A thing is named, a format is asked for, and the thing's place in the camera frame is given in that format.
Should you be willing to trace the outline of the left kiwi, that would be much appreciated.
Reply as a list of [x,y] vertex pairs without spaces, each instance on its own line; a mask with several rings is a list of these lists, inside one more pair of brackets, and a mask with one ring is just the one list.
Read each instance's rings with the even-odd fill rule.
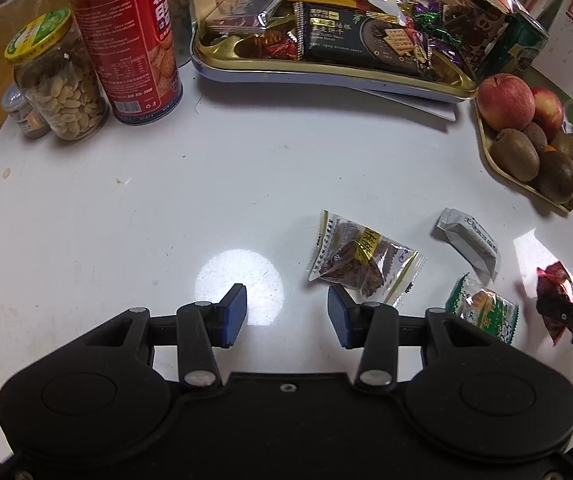
[[540,158],[524,133],[512,128],[501,130],[490,148],[495,164],[519,182],[530,182],[538,174]]

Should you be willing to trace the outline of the white grey snack packet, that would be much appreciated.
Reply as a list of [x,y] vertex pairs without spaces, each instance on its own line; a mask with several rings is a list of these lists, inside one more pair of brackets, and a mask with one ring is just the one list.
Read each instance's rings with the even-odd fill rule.
[[473,216],[445,208],[436,228],[476,271],[488,278],[495,278],[501,266],[498,245]]

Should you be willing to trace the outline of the green biscuit packet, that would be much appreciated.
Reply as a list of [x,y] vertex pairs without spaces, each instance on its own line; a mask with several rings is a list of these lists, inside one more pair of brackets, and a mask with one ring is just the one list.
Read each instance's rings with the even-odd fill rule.
[[463,318],[485,333],[511,344],[516,332],[519,307],[464,274],[446,301],[446,311]]

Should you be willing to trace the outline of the fruit plate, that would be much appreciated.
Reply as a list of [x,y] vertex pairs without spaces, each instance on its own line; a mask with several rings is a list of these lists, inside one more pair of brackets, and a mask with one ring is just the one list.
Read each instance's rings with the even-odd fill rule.
[[553,143],[529,122],[523,130],[493,130],[477,110],[481,149],[501,177],[563,211],[573,210],[573,138],[559,131]]

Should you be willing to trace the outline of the glass peanut jar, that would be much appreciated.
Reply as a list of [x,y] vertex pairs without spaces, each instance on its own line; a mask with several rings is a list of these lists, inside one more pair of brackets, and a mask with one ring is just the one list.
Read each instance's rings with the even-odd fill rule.
[[14,82],[63,141],[98,131],[110,107],[69,8],[38,16],[4,49]]

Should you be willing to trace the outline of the front centre kiwi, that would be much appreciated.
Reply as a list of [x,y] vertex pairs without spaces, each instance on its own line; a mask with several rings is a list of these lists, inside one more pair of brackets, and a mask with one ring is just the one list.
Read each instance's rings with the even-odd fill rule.
[[573,161],[558,151],[540,155],[536,188],[556,204],[566,204],[573,198]]

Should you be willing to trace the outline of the right red apple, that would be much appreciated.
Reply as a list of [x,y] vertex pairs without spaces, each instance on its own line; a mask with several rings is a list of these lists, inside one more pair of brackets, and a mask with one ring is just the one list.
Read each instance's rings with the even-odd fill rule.
[[547,88],[533,87],[531,93],[535,100],[533,122],[543,130],[547,140],[552,142],[562,129],[564,120],[562,102]]

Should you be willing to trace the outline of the gold tray full of snacks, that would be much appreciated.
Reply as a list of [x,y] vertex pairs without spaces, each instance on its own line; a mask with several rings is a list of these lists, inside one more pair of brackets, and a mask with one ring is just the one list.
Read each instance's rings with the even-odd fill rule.
[[[386,14],[420,32],[431,51],[432,80],[300,61],[294,4],[306,2]],[[192,56],[207,78],[221,82],[294,82],[416,96],[445,103],[471,99],[477,82],[448,32],[437,0],[191,0]]]

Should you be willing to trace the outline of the red bayberry snack packet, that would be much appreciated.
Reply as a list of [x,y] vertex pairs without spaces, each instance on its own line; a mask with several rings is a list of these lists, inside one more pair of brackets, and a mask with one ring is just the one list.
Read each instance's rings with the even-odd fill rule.
[[556,346],[573,327],[573,281],[560,261],[537,269],[536,309]]

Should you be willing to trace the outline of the kiwi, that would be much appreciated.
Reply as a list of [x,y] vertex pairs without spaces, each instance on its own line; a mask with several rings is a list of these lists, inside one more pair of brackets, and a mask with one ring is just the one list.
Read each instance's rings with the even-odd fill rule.
[[567,156],[573,162],[573,136],[559,130],[553,140],[550,142],[552,148],[559,153]]
[[566,204],[573,198],[573,161],[558,151],[540,155],[536,188],[556,204]]
[[540,158],[524,133],[512,128],[501,130],[490,148],[495,164],[519,182],[530,182],[538,174]]

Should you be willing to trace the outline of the red apple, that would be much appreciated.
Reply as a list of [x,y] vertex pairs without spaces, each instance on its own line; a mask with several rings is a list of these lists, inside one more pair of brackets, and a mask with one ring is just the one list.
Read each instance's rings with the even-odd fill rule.
[[547,88],[533,87],[531,93],[535,100],[533,122],[543,130],[547,140],[552,142],[562,129],[564,120],[562,102]]
[[477,88],[479,114],[497,132],[523,130],[535,117],[535,98],[528,84],[518,76],[499,73],[485,78]]

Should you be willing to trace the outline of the left red apple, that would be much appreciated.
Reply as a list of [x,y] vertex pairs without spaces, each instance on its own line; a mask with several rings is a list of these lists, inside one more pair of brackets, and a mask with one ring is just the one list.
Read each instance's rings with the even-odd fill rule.
[[497,132],[523,130],[535,117],[535,98],[528,84],[518,76],[499,73],[485,78],[477,88],[479,114]]

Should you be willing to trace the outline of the red biscuit can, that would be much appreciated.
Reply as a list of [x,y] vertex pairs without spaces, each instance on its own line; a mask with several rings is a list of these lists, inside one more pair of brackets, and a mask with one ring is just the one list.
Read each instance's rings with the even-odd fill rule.
[[70,0],[93,67],[119,122],[169,114],[182,84],[168,0]]

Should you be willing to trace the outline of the right kiwi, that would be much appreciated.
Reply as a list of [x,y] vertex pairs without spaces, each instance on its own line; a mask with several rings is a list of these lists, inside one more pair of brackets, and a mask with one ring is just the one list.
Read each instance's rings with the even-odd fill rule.
[[553,140],[550,142],[552,148],[559,153],[567,156],[573,162],[573,136],[559,130]]

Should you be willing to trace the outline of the black cracker packet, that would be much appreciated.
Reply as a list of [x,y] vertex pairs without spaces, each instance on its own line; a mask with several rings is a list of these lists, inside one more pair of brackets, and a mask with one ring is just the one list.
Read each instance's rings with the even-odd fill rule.
[[306,2],[294,10],[300,61],[434,78],[424,37],[394,16]]

